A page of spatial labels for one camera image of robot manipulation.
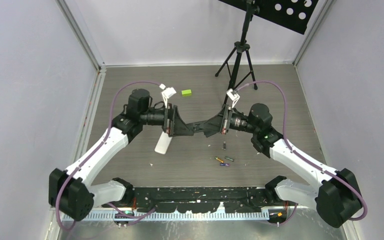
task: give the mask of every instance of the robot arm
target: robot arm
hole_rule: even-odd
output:
[[[121,149],[125,148],[143,129],[143,125],[161,126],[162,134],[155,148],[160,154],[165,154],[171,139],[178,136],[193,136],[203,132],[206,137],[220,133],[225,135],[229,129],[252,134],[251,142],[254,148],[267,157],[287,166],[309,185],[293,182],[284,176],[278,176],[265,185],[266,198],[269,204],[281,201],[291,201],[317,210],[318,214],[333,227],[340,227],[362,208],[358,200],[347,187],[324,173],[335,173],[360,192],[354,174],[346,168],[342,171],[326,166],[315,160],[290,142],[292,149],[304,156],[310,162],[321,167],[315,169],[300,159],[290,150],[282,134],[272,127],[272,115],[269,108],[262,104],[254,104],[248,116],[235,108],[224,105],[221,111],[209,120],[184,123],[180,118],[178,107],[167,103],[175,91],[163,91],[164,106],[150,106],[150,93],[145,89],[136,89],[129,97],[125,111],[112,120],[110,134],[96,153],[76,172],[69,181],[60,201],[60,210],[76,221],[82,220],[94,207],[110,202],[128,204],[134,197],[133,186],[120,178],[92,186],[92,182],[108,161]],[[233,100],[238,101],[239,95],[233,91],[227,92]],[[49,176],[49,203],[56,204],[56,196],[67,177],[79,164],[89,156],[96,147],[102,144],[106,133],[79,160],[68,166],[64,171],[55,169]]]

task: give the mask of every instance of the music stand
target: music stand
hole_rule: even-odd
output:
[[[250,57],[250,45],[247,44],[247,32],[250,26],[250,22],[253,19],[253,16],[258,16],[260,18],[266,19],[272,23],[290,29],[299,34],[304,34],[307,29],[307,24],[310,20],[311,15],[316,7],[318,0],[219,0],[223,3],[229,4],[238,9],[244,10],[245,20],[243,21],[242,27],[242,36],[240,41],[234,43],[234,48],[226,58],[226,60],[221,65],[220,69],[215,74],[216,77],[219,76],[222,69],[227,66],[229,72],[229,85],[227,89],[236,89],[249,75],[252,77],[252,81],[256,81],[254,75],[253,64],[251,63]],[[235,53],[236,60],[234,61],[233,70],[231,72],[229,67],[229,59]],[[246,58],[248,60],[249,72],[246,76],[236,84],[238,77],[239,66],[241,63],[242,53],[246,53]],[[254,89],[257,90],[257,84],[254,83]],[[225,105],[228,101],[228,96],[224,98],[223,104]]]

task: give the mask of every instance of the wooden floor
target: wooden floor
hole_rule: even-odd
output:
[[[134,81],[155,81],[174,87],[177,94],[170,102],[179,106],[179,113],[186,123],[206,120],[216,115],[223,103],[229,82],[225,68],[219,77],[214,74],[219,66],[151,66],[108,68],[93,123],[89,147],[102,136],[108,126],[110,104],[119,88]],[[240,67],[242,79],[248,68]],[[288,101],[287,136],[298,148],[324,162],[319,141],[304,98],[303,90],[292,65],[256,65],[257,80],[271,80],[280,85]],[[114,115],[122,111],[123,104],[135,88],[150,91],[154,103],[161,101],[160,89],[151,84],[130,86],[118,98]],[[181,90],[191,89],[192,96],[182,97]],[[248,115],[254,103],[264,103],[273,115],[272,125],[282,132],[284,103],[279,91],[260,84],[240,91],[236,108]],[[144,126],[133,142],[120,151],[104,167],[94,183],[105,183],[112,178],[122,178],[138,187],[204,187],[204,186],[264,186],[278,175],[293,181],[303,180],[282,164],[257,154],[250,141],[251,135],[231,130],[228,135],[205,138],[195,136],[176,137],[166,155],[154,152],[161,134],[161,127]],[[223,150],[226,141],[227,150]],[[230,167],[219,166],[214,156],[235,159]]]

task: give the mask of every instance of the white wall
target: white wall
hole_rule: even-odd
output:
[[[363,240],[384,240],[384,1],[336,1],[298,65],[326,161],[357,177]]]
[[[218,0],[75,1],[106,65],[222,63],[240,40],[245,18]],[[290,63],[304,39],[259,17],[247,38],[255,63]]]
[[[96,71],[54,0],[0,0],[0,240],[40,240]]]

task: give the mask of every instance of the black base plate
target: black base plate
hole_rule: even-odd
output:
[[[152,208],[158,213],[215,212],[223,202],[226,213],[258,213],[262,207],[283,206],[284,201],[268,204],[261,187],[135,187],[135,204],[139,212]],[[116,207],[132,207],[114,202]]]

